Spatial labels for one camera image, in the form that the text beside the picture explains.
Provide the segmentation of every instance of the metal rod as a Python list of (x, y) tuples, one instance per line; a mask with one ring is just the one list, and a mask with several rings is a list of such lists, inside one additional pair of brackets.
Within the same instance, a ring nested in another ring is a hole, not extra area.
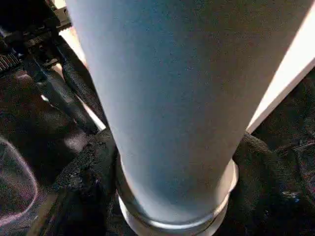
[(67, 0), (132, 214), (163, 228), (218, 209), (232, 155), (312, 2)]

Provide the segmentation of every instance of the white surface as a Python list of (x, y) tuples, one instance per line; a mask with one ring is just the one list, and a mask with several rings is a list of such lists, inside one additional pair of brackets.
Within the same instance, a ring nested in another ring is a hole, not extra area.
[(247, 131), (253, 132), (315, 66), (315, 3), (262, 98)]

